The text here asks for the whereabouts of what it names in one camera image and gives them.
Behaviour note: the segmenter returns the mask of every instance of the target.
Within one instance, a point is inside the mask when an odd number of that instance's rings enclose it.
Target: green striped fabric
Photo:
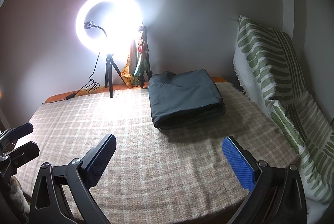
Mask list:
[[[331,202],[334,132],[306,89],[290,37],[241,15],[233,62],[246,95],[300,155],[305,195]]]

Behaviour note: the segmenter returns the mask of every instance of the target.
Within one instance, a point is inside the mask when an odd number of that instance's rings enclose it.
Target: checkered tablecloth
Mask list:
[[[230,83],[217,83],[224,116],[165,132],[152,124],[147,90],[80,96],[42,105],[31,118],[30,140],[39,157],[19,168],[23,190],[32,194],[43,162],[65,165],[83,157],[112,133],[116,152],[96,187],[95,198],[111,223],[177,223],[230,209],[247,195],[221,150],[233,135],[257,160],[286,167],[297,160],[278,128]],[[73,215],[78,209],[65,188]]]

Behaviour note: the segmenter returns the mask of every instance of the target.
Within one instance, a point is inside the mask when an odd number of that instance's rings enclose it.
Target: folded dark cloth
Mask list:
[[[204,69],[155,74],[148,93],[155,128],[176,128],[225,113],[223,98]]]

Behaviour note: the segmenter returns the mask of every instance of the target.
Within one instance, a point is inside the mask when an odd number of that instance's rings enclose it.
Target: glowing ring light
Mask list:
[[[106,30],[108,39],[90,38],[84,22],[88,12],[101,2],[111,2],[114,10],[106,15],[102,23],[95,23]],[[142,24],[140,8],[134,0],[88,0],[76,17],[76,34],[83,45],[96,53],[123,53],[129,51],[129,44],[136,38],[138,27]]]

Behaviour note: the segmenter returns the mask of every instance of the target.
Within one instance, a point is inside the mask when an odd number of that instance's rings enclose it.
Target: silver screw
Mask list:
[[[41,168],[47,168],[49,166],[49,163],[48,162],[45,162],[41,165]]]
[[[77,164],[79,164],[81,162],[81,159],[80,158],[74,158],[73,160],[72,160],[72,164],[73,165],[77,165]]]
[[[264,160],[260,160],[260,161],[258,161],[258,165],[260,167],[266,167],[268,165],[268,163],[266,161],[264,161]]]
[[[295,165],[290,165],[290,169],[293,170],[293,171],[296,171],[297,167]]]

